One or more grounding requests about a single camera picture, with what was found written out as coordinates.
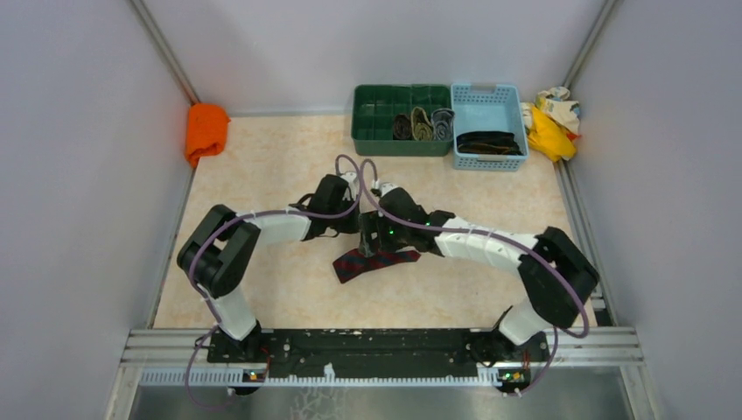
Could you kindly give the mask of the red navy striped tie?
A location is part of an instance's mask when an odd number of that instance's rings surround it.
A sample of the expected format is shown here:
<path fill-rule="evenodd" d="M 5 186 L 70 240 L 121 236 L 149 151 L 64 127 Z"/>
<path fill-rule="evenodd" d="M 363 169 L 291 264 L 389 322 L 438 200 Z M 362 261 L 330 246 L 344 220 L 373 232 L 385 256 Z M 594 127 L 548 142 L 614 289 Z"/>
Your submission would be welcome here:
<path fill-rule="evenodd" d="M 363 255 L 357 248 L 347 251 L 332 262 L 332 267 L 341 284 L 345 284 L 367 272 L 382 270 L 400 263 L 416 263 L 421 254 L 415 250 L 381 252 Z"/>

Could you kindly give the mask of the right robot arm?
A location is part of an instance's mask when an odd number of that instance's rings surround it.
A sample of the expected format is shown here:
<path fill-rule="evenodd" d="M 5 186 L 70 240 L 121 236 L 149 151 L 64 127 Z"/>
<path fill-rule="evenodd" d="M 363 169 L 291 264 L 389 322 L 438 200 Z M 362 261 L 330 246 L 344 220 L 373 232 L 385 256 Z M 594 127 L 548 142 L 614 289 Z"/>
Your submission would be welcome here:
<path fill-rule="evenodd" d="M 493 350 L 504 361 L 516 360 L 528 340 L 550 326 L 569 332 L 581 320 L 581 329 L 573 335 L 588 334 L 585 304 L 599 274 L 563 230 L 547 227 L 540 234 L 513 234 L 451 212 L 427 213 L 391 183 L 363 193 L 388 223 L 382 232 L 392 241 L 421 253 L 482 263 L 521 280 L 526 297 L 503 314 L 493 336 Z"/>

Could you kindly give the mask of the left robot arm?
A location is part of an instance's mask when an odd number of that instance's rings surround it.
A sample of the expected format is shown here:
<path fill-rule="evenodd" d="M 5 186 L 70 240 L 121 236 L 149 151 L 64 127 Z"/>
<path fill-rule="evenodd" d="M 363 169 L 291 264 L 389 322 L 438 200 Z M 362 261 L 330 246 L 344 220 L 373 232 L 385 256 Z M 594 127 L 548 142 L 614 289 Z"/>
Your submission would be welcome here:
<path fill-rule="evenodd" d="M 206 300 L 228 351 L 239 361 L 255 360 L 263 349 L 260 324 L 240 291 L 256 248 L 306 242 L 324 235 L 357 234 L 360 181 L 347 171 L 324 176 L 315 192 L 284 209 L 238 215 L 213 206 L 177 255 L 192 287 Z"/>

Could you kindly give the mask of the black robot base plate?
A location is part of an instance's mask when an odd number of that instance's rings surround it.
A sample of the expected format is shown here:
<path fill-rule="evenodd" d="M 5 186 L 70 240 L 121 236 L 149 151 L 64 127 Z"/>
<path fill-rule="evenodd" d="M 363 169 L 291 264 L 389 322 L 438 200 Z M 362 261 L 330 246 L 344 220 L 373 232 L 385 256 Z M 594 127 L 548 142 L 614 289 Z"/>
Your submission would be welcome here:
<path fill-rule="evenodd" d="M 264 329 L 243 343 L 217 331 L 206 349 L 210 363 L 265 363 L 276 379 L 328 369 L 340 379 L 473 377 L 498 363 L 528 368 L 550 350 L 542 332 L 517 346 L 495 330 L 466 328 Z"/>

